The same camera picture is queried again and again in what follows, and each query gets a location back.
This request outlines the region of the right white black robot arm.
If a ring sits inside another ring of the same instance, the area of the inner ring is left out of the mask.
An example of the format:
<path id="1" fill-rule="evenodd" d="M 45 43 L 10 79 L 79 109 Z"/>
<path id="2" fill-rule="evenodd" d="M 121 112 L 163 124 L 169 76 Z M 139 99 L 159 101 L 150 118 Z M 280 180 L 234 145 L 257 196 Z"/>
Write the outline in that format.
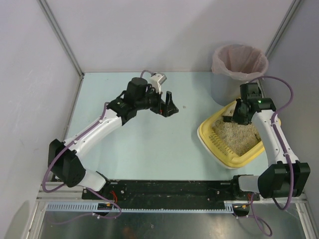
<path id="1" fill-rule="evenodd" d="M 233 116 L 223 120 L 239 125 L 252 124 L 257 129 L 267 155 L 268 168 L 259 176 L 239 175 L 239 190 L 258 193 L 266 199 L 300 196 L 310 175 L 310 166 L 300 162 L 291 150 L 272 99 L 262 97 L 257 83 L 242 84 L 240 96 Z"/>

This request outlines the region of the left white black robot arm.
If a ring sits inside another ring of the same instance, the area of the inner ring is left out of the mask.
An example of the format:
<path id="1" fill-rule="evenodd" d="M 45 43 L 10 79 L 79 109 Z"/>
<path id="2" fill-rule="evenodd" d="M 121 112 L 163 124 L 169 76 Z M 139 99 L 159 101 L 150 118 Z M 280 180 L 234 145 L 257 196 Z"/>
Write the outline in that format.
<path id="1" fill-rule="evenodd" d="M 55 139 L 50 143 L 48 171 L 69 188 L 80 185 L 100 191 L 107 182 L 106 178 L 97 171 L 86 169 L 81 159 L 108 134 L 134 118 L 138 111 L 150 110 L 165 118 L 178 113 L 170 91 L 165 100 L 161 98 L 161 86 L 165 80 L 163 73 L 153 73 L 148 80 L 132 78 L 124 91 L 104 104 L 102 114 L 95 122 L 73 137 L 64 141 Z"/>

